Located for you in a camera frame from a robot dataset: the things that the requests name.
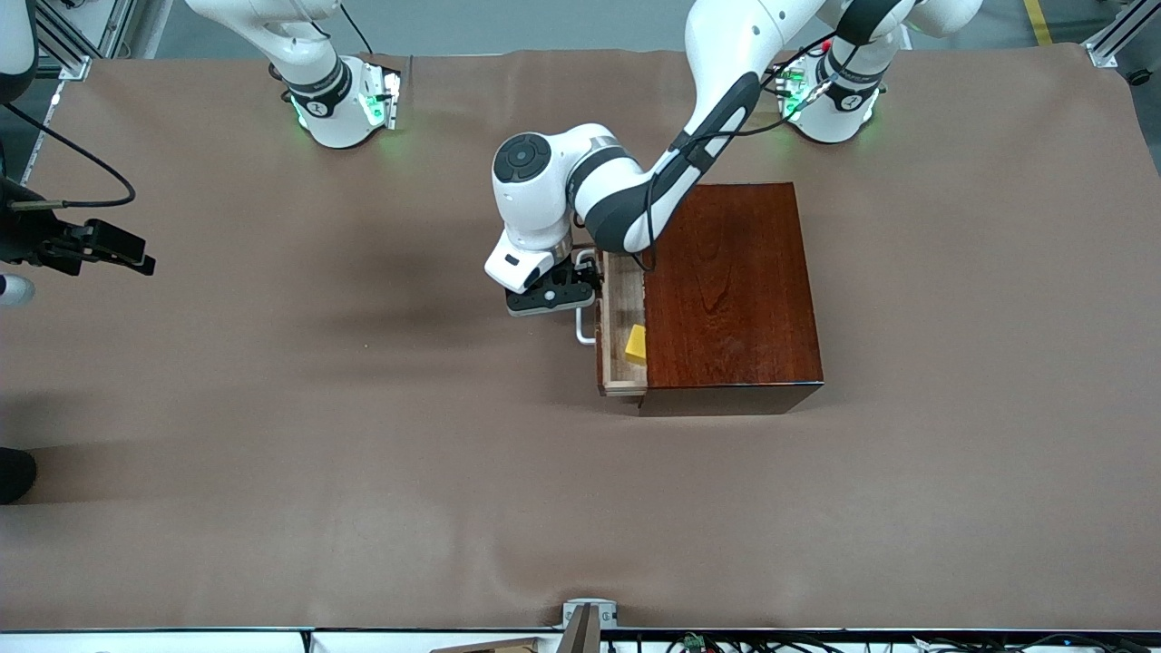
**yellow stripe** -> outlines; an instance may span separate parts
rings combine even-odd
[[[1032,31],[1036,33],[1036,42],[1040,45],[1051,45],[1052,35],[1048,34],[1048,23],[1044,20],[1044,9],[1040,8],[1040,0],[1024,0],[1024,9],[1027,10],[1027,19],[1032,21]]]

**wooden box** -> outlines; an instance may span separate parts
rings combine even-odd
[[[698,186],[656,249],[649,273],[601,254],[603,395],[634,397],[642,415],[766,415],[822,386],[793,185]],[[644,365],[625,356],[634,324]]]

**black cylinder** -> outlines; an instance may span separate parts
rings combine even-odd
[[[0,504],[24,496],[36,480],[36,460],[27,451],[0,447]]]

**gray floor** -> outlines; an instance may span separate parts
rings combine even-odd
[[[232,31],[194,14],[183,0],[156,0],[144,6],[154,24],[140,21],[135,42],[151,43],[159,58],[254,58],[258,51]],[[685,13],[692,0],[346,0],[376,51],[390,55],[478,55],[514,50],[625,49],[680,50]],[[1044,1],[1054,42],[1079,42],[1112,20],[1117,0]],[[361,50],[359,38],[341,15],[322,27],[333,35],[339,51]],[[799,45],[824,34],[815,21],[793,42]],[[1161,21],[1146,29],[1119,59],[1122,72],[1148,67],[1161,59]],[[983,0],[980,14],[959,34],[935,40],[914,35],[916,49],[1025,48],[1036,36],[1023,0]],[[1161,81],[1133,88],[1146,141],[1161,166]],[[42,115],[43,92],[23,103]],[[9,170],[23,167],[33,135],[0,116],[0,137],[8,151]]]

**brown table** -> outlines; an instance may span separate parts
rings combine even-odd
[[[262,62],[100,62],[53,121],[140,199],[158,275],[34,271],[2,316],[0,626],[1155,627],[1161,185],[1076,46],[903,52],[875,122],[735,143],[795,182],[827,386],[643,419],[570,315],[482,272],[509,135],[651,160],[679,53],[414,62],[403,134],[326,151]],[[767,120],[770,107],[756,121]],[[33,185],[113,196],[50,144]],[[84,217],[72,211],[72,217]]]

